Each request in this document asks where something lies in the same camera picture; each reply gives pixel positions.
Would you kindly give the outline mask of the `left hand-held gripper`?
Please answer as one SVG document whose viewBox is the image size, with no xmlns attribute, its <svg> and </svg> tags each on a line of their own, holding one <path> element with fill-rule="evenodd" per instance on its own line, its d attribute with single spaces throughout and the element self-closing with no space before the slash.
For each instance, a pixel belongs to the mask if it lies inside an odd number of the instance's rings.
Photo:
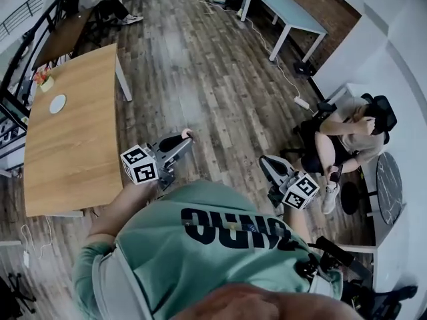
<svg viewBox="0 0 427 320">
<path fill-rule="evenodd" d="M 123 152 L 121 162 L 135 185 L 157 181 L 162 190 L 175 181 L 173 162 L 182 158 L 193 144 L 191 137 L 178 133 L 153 144 L 134 145 Z"/>
</svg>

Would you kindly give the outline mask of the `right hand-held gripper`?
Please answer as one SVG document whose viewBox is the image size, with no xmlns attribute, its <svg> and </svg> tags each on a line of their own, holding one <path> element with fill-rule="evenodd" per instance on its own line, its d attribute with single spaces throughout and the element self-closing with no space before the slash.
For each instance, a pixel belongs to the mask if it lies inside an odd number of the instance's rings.
<svg viewBox="0 0 427 320">
<path fill-rule="evenodd" d="M 294 172 L 289 161 L 275 155 L 264 155 L 259 164 L 266 179 L 273 185 L 268 198 L 274 205 L 304 209 L 319 191 L 319 185 L 307 173 Z"/>
</svg>

